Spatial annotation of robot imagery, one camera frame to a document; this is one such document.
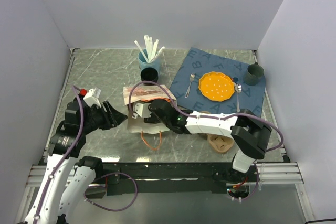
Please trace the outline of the silver spoon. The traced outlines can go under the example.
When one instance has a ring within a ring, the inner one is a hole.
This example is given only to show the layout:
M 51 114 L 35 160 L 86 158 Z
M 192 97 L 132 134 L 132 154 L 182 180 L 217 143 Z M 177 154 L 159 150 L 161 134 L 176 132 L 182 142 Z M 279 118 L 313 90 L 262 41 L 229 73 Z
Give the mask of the silver spoon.
M 237 113 L 240 112 L 240 103 L 239 103 L 239 95 L 242 92 L 242 85 L 241 84 L 235 84 L 235 91 L 237 94 L 237 104 L 236 104 L 236 111 Z

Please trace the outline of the brown paper takeout bag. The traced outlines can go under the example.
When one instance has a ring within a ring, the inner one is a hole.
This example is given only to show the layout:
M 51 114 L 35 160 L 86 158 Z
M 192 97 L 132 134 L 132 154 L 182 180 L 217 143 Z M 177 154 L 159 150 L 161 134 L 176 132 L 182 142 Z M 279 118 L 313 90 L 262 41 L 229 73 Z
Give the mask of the brown paper takeout bag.
M 143 86 L 140 85 L 136 88 L 134 87 L 124 87 L 123 88 L 123 98 L 124 105 L 128 109 L 128 124 L 127 129 L 131 133 L 137 133 L 140 135 L 141 140 L 144 144 L 156 151 L 162 145 L 162 133 L 169 130 L 161 122 L 150 122 L 145 123 L 145 120 L 153 119 L 153 114 L 149 110 L 149 105 L 153 101 L 164 101 L 177 104 L 177 99 L 173 93 L 165 86 Z M 144 134 L 158 134 L 159 144 L 157 147 L 151 146 L 145 139 Z

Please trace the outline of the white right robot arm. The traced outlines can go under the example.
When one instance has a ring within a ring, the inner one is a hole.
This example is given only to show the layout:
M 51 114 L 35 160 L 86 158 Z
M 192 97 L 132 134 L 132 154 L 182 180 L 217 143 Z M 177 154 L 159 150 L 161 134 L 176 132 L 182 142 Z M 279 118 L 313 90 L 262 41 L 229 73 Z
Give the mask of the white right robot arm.
M 212 134 L 229 137 L 239 147 L 235 154 L 230 177 L 242 181 L 254 161 L 263 159 L 272 132 L 266 121 L 248 109 L 234 114 L 207 114 L 191 110 L 177 110 L 163 99 L 155 99 L 145 106 L 142 118 L 149 123 L 163 123 L 177 134 Z

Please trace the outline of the dark green mug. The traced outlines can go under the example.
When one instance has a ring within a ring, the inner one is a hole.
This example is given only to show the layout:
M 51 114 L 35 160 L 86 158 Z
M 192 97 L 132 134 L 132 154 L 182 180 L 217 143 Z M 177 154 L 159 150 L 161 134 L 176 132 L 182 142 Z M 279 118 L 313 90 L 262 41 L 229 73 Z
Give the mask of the dark green mug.
M 259 63 L 250 64 L 243 76 L 243 82 L 249 86 L 255 86 L 265 80 L 265 71 Z

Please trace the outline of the silver fork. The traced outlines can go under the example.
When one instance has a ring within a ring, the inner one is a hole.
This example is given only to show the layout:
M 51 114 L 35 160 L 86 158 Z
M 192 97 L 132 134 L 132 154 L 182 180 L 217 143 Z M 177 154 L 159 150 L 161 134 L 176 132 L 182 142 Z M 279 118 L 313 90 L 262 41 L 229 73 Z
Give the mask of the silver fork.
M 196 73 L 192 73 L 190 75 L 190 82 L 189 82 L 188 88 L 187 88 L 186 93 L 185 93 L 185 98 L 188 98 L 188 96 L 190 94 L 191 85 L 192 85 L 192 83 L 195 79 L 195 76 L 196 76 Z

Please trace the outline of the wrapped white straws bundle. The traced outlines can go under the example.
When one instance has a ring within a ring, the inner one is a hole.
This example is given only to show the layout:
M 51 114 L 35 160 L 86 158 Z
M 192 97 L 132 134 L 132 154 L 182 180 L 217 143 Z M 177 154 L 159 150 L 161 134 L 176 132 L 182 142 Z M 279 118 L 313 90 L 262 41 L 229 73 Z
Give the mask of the wrapped white straws bundle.
M 150 37 L 149 35 L 144 35 L 143 38 L 145 42 L 146 54 L 144 53 L 144 50 L 141 48 L 137 40 L 135 40 L 134 43 L 137 46 L 137 48 L 142 52 L 145 60 L 147 62 L 153 62 L 156 58 L 158 58 L 161 55 L 165 47 L 162 46 L 161 48 L 158 48 L 160 42 L 159 39 L 153 41 L 153 38 Z

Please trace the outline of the blue straw holder cup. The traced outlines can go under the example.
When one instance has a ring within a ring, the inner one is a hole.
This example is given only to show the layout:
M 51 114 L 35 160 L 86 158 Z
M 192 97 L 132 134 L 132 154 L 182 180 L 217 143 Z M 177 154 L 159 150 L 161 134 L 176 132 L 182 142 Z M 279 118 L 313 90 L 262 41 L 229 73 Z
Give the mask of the blue straw holder cup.
M 160 73 L 161 70 L 161 58 L 156 58 L 153 62 L 147 62 L 142 54 L 142 52 L 138 53 L 138 63 L 139 63 L 139 69 L 143 70 L 145 68 L 154 68 L 157 70 L 158 73 Z

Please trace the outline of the brown cardboard cup carrier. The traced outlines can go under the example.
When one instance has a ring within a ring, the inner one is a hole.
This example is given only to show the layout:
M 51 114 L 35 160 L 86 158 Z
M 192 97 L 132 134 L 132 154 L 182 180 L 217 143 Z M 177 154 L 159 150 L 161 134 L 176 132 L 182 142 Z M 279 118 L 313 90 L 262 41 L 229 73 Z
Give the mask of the brown cardboard cup carrier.
M 205 134 L 209 146 L 220 154 L 227 153 L 233 146 L 234 140 L 227 136 Z

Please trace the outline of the aluminium frame rail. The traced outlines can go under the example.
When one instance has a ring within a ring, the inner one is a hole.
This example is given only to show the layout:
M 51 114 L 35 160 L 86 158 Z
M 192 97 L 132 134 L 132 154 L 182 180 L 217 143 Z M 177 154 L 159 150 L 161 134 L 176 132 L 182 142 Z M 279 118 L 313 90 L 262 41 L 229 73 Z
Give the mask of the aluminium frame rail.
M 296 163 L 257 163 L 259 179 L 263 185 L 303 184 L 303 178 Z M 46 166 L 33 165 L 25 187 L 39 187 Z

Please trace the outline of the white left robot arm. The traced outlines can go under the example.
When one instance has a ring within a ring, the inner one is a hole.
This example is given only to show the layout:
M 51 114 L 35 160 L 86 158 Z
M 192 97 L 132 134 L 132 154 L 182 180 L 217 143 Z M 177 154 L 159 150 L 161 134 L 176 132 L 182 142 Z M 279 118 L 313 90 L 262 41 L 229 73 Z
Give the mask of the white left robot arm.
M 86 136 L 119 126 L 127 116 L 108 101 L 78 98 L 68 103 L 64 119 L 50 139 L 47 166 L 35 201 L 24 223 L 66 223 L 91 183 L 103 179 L 100 158 L 79 157 Z

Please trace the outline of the orange dotted plate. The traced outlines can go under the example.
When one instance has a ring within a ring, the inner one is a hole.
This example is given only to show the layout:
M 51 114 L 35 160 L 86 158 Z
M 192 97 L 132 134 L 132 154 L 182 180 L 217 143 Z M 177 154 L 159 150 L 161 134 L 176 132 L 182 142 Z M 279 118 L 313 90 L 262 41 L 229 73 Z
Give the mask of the orange dotted plate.
M 201 94 L 210 101 L 223 102 L 235 93 L 232 79 L 222 72 L 211 71 L 202 75 L 198 81 Z

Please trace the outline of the blue alphabet placemat cloth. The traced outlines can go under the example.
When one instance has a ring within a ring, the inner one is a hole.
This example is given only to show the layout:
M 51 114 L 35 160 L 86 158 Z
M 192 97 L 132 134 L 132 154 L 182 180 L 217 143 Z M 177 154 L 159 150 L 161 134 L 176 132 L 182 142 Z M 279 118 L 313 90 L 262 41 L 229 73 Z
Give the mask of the blue alphabet placemat cloth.
M 198 89 L 198 81 L 203 74 L 211 71 L 222 72 L 242 86 L 242 92 L 239 95 L 240 109 L 249 109 L 255 115 L 261 116 L 265 80 L 255 86 L 246 85 L 243 82 L 243 76 L 248 66 L 248 63 L 220 57 L 192 47 L 181 64 L 170 91 L 176 97 L 177 104 L 183 108 L 198 112 L 207 111 L 212 114 L 235 113 L 236 94 L 227 101 L 215 102 L 205 98 Z M 191 85 L 190 94 L 185 98 L 192 73 L 196 73 L 196 76 Z

